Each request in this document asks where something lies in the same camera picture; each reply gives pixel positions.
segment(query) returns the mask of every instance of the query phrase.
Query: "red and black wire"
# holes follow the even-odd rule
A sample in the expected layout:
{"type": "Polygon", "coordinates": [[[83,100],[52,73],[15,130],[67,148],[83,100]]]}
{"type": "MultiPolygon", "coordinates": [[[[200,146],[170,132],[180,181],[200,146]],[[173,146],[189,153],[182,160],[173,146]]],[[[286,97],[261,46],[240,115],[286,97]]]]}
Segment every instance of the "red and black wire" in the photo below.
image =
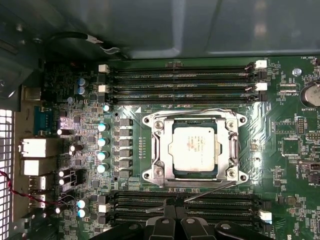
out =
{"type": "Polygon", "coordinates": [[[21,197],[27,197],[30,200],[37,201],[39,203],[44,203],[44,204],[47,204],[47,205],[60,205],[61,204],[61,202],[59,202],[59,201],[44,201],[42,199],[35,198],[34,196],[32,196],[30,194],[26,194],[26,193],[23,193],[23,192],[18,192],[18,191],[13,189],[12,181],[11,181],[10,177],[8,176],[8,174],[6,172],[4,172],[4,171],[1,171],[1,170],[0,170],[0,174],[6,178],[7,186],[9,188],[9,192],[11,192],[11,193],[13,193],[15,195],[19,195],[21,197]]]}

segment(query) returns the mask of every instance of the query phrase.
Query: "cpu socket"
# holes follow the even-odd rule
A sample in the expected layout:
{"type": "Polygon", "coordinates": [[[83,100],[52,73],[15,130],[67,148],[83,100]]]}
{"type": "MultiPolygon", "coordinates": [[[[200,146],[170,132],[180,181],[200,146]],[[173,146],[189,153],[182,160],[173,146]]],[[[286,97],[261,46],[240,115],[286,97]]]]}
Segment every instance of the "cpu socket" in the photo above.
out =
{"type": "Polygon", "coordinates": [[[238,127],[248,119],[230,109],[162,110],[142,119],[151,128],[151,168],[144,180],[160,187],[218,188],[241,184],[238,127]]]}

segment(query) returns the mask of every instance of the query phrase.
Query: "metal mesh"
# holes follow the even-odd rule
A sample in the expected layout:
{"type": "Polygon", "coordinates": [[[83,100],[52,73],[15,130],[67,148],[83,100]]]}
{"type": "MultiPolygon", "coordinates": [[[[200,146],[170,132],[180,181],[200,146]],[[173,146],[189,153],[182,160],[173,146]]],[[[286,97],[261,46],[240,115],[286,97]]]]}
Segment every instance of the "metal mesh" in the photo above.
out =
{"type": "MultiPolygon", "coordinates": [[[[0,109],[0,170],[12,177],[13,113],[0,109]]],[[[4,176],[0,176],[0,240],[9,237],[12,195],[4,176]]]]}

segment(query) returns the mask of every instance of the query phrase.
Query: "motherboard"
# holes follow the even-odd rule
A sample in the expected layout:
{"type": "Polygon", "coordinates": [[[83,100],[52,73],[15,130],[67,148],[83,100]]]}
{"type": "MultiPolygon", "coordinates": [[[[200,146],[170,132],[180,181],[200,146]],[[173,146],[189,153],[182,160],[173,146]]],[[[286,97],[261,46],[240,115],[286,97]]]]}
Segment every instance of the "motherboard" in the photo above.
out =
{"type": "Polygon", "coordinates": [[[320,239],[319,79],[315,56],[47,64],[34,135],[63,139],[60,239],[146,224],[166,198],[230,182],[187,215],[320,239]]]}

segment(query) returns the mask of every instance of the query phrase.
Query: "green circuit board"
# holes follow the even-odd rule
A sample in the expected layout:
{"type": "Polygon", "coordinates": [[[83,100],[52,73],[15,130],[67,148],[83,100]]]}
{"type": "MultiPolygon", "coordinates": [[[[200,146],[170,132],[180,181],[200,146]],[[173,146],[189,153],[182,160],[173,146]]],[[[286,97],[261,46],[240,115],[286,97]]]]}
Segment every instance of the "green circuit board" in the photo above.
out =
{"type": "MultiPolygon", "coordinates": [[[[77,187],[78,197],[107,194],[110,190],[168,191],[200,193],[207,188],[159,188],[142,178],[142,172],[151,166],[151,133],[143,125],[143,117],[161,110],[232,109],[248,118],[239,128],[239,158],[241,171],[249,175],[249,181],[224,189],[222,193],[255,194],[271,201],[272,226],[263,232],[277,240],[320,239],[320,173],[310,170],[304,163],[317,164],[320,154],[320,112],[316,107],[306,106],[301,99],[305,86],[320,78],[320,68],[315,56],[288,57],[242,57],[207,59],[158,59],[110,61],[106,64],[116,69],[166,68],[178,63],[183,67],[213,67],[246,65],[257,60],[267,60],[267,101],[253,103],[219,104],[148,104],[112,105],[110,112],[103,111],[105,103],[97,101],[96,79],[98,65],[52,65],[45,75],[44,94],[54,104],[54,120],[61,128],[73,129],[75,136],[68,136],[70,143],[81,142],[84,150],[72,156],[62,156],[60,167],[86,169],[86,183],[77,187]],[[293,69],[302,70],[300,76],[293,69]],[[79,78],[90,80],[85,97],[77,94],[79,78]],[[129,178],[115,179],[114,154],[120,130],[117,122],[131,119],[132,167],[129,178]],[[100,123],[110,130],[98,133],[100,123]],[[111,144],[99,147],[99,138],[109,138],[111,144]],[[101,151],[110,153],[99,161],[101,151]],[[99,174],[97,165],[108,164],[110,169],[99,174]]],[[[97,212],[97,203],[90,202],[91,213],[97,212]]],[[[102,232],[105,226],[90,217],[77,217],[77,209],[66,210],[61,216],[61,239],[87,240],[102,232]]]]}

